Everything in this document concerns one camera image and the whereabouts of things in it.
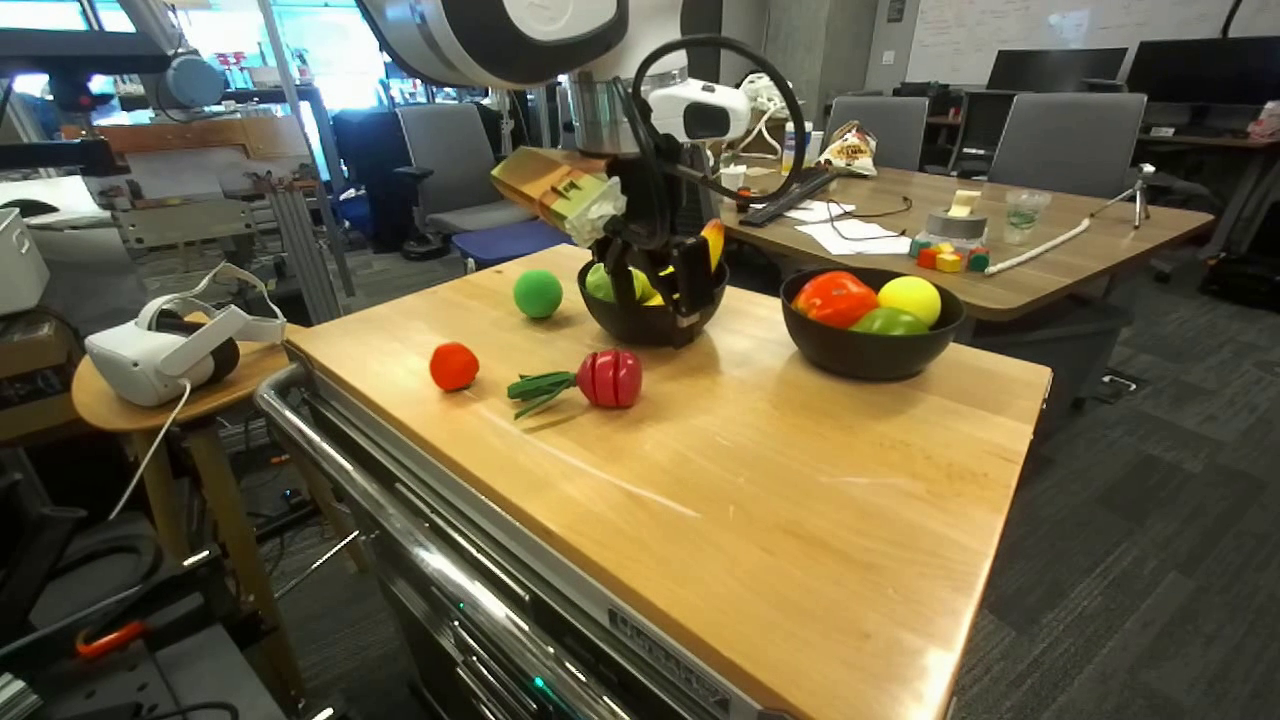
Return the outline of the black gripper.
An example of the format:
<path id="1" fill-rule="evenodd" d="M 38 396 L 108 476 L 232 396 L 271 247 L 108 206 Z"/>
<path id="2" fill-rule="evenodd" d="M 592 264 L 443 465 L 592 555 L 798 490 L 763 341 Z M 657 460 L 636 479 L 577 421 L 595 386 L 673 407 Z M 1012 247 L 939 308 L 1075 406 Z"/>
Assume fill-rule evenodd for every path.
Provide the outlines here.
<path id="1" fill-rule="evenodd" d="M 603 171 L 618 183 L 625 214 L 607 226 L 595 264 L 607 269 L 616 302 L 636 308 L 627 269 L 676 269 L 676 308 L 704 313 L 710 302 L 710 196 L 693 148 L 636 127 L 636 148 L 607 158 Z"/>

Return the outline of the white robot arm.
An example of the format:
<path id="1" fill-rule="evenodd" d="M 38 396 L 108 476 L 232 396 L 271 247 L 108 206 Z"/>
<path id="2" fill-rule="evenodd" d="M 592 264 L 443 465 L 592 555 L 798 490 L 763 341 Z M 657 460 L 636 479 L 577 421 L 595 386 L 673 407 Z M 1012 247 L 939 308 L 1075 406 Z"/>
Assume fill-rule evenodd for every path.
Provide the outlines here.
<path id="1" fill-rule="evenodd" d="M 627 222 L 659 238 L 706 217 L 693 181 L 638 171 L 657 141 L 627 89 L 668 39 L 717 28 L 718 0 L 355 0 L 378 48 L 416 81 L 449 89 L 565 95 L 572 162 L 618 175 Z"/>

